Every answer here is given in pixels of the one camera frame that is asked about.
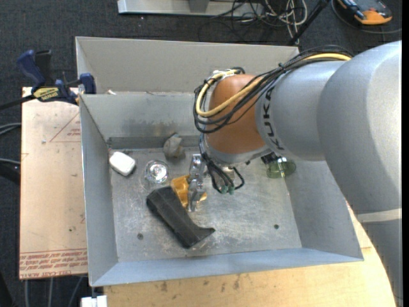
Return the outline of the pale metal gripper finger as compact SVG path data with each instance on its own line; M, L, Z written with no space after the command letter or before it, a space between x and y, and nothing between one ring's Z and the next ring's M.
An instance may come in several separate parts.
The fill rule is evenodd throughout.
M191 180L188 188L188 210L194 212L199 202L207 199L207 193L203 180L195 178Z
M190 177L201 179L205 172L205 162L200 153L195 153L192 155L190 163Z

